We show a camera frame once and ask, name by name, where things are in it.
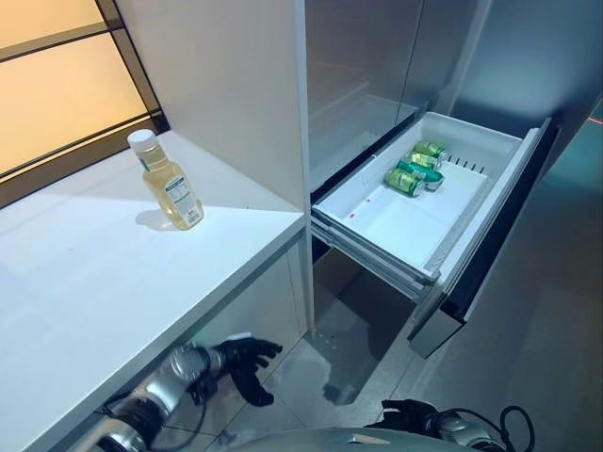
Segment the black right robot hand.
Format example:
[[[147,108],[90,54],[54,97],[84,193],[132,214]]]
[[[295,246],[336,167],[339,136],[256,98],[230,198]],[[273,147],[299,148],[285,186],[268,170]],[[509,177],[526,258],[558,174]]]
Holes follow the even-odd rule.
[[[366,425],[366,428],[382,428],[411,433],[430,432],[432,421],[439,411],[431,404],[414,399],[382,401],[383,419]]]

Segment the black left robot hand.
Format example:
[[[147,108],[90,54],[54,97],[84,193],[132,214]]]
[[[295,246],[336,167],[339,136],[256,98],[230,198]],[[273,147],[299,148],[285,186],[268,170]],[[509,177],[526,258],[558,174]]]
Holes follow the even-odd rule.
[[[257,372],[269,366],[283,347],[254,337],[231,339],[212,347],[220,363],[218,379],[229,375],[242,398],[255,407],[266,407],[274,402],[274,395],[260,383]]]

